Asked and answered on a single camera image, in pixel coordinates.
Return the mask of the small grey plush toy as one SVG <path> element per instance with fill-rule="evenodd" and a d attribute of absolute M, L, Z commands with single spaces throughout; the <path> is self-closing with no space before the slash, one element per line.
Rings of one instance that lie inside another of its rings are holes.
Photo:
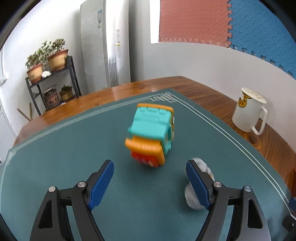
<path fill-rule="evenodd" d="M 208 176 L 210 176 L 210 178 L 212 179 L 211 183 L 215 181 L 211 169 L 202 159 L 195 157 L 192 160 L 194 160 L 201 172 L 206 173 Z M 193 184 L 190 181 L 185 186 L 184 196 L 186 203 L 192 210 L 205 210 L 207 208 L 204 206 L 204 204 L 206 206 L 208 206 L 208 204 L 212 204 L 213 190 L 209 190 L 207 188 L 200 174 L 198 174 L 197 176 L 193 176 L 192 181 Z"/>

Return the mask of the green table mat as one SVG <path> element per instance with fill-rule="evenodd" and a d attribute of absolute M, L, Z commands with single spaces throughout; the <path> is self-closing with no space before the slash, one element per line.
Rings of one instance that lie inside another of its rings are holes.
<path fill-rule="evenodd" d="M 175 111 L 172 148 L 159 168 L 139 164 L 125 147 L 140 102 Z M 184 197 L 194 157 L 225 186 L 250 186 L 271 239 L 285 238 L 290 191 L 279 173 L 229 125 L 171 89 L 91 109 L 11 149 L 1 165 L 1 214 L 16 239 L 29 240 L 48 188 L 71 188 L 108 159 L 114 176 L 92 213 L 106 240 L 195 240 L 207 211 L 192 210 Z"/>

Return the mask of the white ceramic mug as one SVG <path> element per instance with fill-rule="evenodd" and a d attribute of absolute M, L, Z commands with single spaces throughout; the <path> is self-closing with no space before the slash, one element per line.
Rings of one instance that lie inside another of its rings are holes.
<path fill-rule="evenodd" d="M 238 99 L 232 122 L 240 130 L 250 133 L 253 132 L 259 136 L 263 133 L 268 111 L 265 108 L 267 101 L 260 94 L 255 91 L 242 87 L 242 96 Z M 262 123 L 259 130 L 256 129 L 256 124 L 263 113 Z"/>

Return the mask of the dark patterned shelf pot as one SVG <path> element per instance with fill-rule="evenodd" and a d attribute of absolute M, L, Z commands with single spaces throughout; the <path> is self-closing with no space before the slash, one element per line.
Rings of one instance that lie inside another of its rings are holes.
<path fill-rule="evenodd" d="M 60 104 L 60 98 L 56 90 L 56 85 L 49 87 L 43 92 L 43 100 L 47 110 L 53 109 Z"/>

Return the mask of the small lower shelf plant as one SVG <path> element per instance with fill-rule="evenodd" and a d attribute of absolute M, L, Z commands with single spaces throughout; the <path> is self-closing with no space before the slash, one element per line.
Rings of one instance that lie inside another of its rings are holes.
<path fill-rule="evenodd" d="M 60 96 L 62 98 L 62 101 L 67 102 L 73 97 L 73 91 L 72 87 L 69 85 L 64 85 L 60 91 Z"/>

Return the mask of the teal orange toy bus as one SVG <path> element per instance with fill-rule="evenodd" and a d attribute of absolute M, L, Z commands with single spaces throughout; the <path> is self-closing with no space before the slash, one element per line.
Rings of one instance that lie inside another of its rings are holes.
<path fill-rule="evenodd" d="M 175 135 L 174 109 L 167 105 L 139 103 L 128 128 L 131 138 L 125 146 L 141 164 L 157 168 L 163 166 Z"/>

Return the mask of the left potted plant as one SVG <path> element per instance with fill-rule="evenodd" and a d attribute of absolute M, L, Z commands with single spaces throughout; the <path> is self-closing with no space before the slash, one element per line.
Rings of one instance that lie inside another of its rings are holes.
<path fill-rule="evenodd" d="M 27 75 L 31 84 L 35 84 L 42 79 L 43 73 L 43 58 L 42 51 L 36 51 L 27 57 L 25 66 L 27 67 Z"/>

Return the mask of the potted plant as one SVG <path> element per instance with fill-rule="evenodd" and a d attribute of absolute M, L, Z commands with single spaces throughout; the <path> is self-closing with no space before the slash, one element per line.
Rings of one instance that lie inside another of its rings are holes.
<path fill-rule="evenodd" d="M 42 79 L 43 73 L 43 58 L 42 51 L 36 51 L 27 57 L 25 66 L 27 67 L 27 75 L 31 84 L 35 84 Z"/>
<path fill-rule="evenodd" d="M 64 49 L 65 40 L 45 41 L 41 45 L 43 71 L 56 72 L 66 67 L 68 49 Z"/>

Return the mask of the right potted plant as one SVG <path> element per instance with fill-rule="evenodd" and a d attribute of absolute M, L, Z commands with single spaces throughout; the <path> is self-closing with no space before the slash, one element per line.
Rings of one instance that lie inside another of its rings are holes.
<path fill-rule="evenodd" d="M 66 67 L 68 49 L 64 49 L 65 40 L 45 41 L 41 45 L 43 71 L 56 72 Z"/>

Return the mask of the blue foam wall tile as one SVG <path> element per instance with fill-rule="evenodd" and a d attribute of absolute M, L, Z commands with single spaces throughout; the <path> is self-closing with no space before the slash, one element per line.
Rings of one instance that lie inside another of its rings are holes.
<path fill-rule="evenodd" d="M 260 1 L 229 1 L 232 49 L 265 60 L 295 78 L 295 41 Z"/>

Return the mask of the red foam wall tile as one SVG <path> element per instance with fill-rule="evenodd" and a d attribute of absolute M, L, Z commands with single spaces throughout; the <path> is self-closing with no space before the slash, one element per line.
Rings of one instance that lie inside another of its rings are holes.
<path fill-rule="evenodd" d="M 159 42 L 186 42 L 229 48 L 231 3 L 227 0 L 160 1 Z"/>

